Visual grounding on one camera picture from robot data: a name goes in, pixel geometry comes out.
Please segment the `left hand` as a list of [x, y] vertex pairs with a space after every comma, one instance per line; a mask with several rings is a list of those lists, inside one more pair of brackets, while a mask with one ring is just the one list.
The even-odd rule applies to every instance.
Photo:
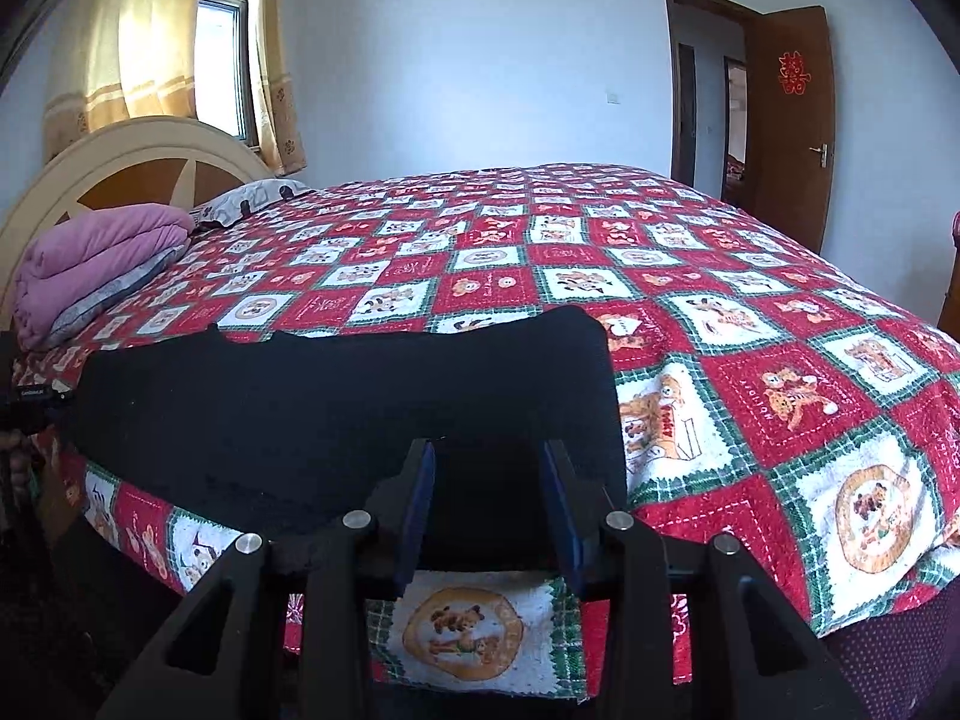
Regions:
[[3, 433], [2, 530], [21, 522], [37, 525], [46, 543], [55, 546], [77, 518], [62, 479], [59, 441], [43, 455], [29, 437], [18, 431]]

